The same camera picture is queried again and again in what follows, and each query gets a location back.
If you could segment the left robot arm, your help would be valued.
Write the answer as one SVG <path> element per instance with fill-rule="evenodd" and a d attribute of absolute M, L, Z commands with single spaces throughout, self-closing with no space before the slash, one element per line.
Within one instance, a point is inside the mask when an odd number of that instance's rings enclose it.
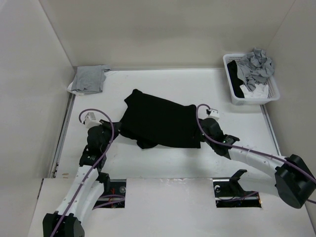
<path fill-rule="evenodd" d="M 106 152 L 120 133 L 121 122 L 104 120 L 89 128 L 87 145 L 79 159 L 76 177 L 54 213 L 47 213 L 42 221 L 45 237 L 83 237 L 83 222 L 91 213 L 99 197 L 111 191 L 110 177 L 102 173 Z"/>

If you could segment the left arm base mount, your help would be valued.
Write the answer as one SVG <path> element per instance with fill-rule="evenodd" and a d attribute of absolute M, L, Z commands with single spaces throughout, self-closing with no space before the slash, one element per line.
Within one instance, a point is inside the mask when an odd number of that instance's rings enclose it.
<path fill-rule="evenodd" d="M 126 180 L 111 180 L 110 185 L 98 198 L 94 208 L 124 208 Z"/>

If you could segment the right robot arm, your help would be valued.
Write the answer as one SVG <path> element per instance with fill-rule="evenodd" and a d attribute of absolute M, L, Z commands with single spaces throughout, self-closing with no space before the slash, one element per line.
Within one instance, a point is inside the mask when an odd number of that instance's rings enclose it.
<path fill-rule="evenodd" d="M 316 189 L 316 179 L 300 156 L 270 155 L 240 146 L 240 139 L 224 134 L 213 118 L 197 119 L 202 142 L 206 142 L 219 156 L 247 164 L 267 175 L 267 178 L 252 177 L 248 170 L 239 169 L 225 182 L 224 187 L 215 187 L 218 198 L 226 202 L 240 202 L 257 193 L 279 197 L 287 205 L 300 209 Z"/>

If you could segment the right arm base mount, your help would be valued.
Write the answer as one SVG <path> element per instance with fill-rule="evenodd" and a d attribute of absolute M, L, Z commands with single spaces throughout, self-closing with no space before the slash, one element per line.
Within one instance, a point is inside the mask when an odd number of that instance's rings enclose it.
<path fill-rule="evenodd" d="M 239 183 L 229 179 L 213 179 L 215 204 L 217 208 L 261 208 L 258 192 L 245 191 Z"/>

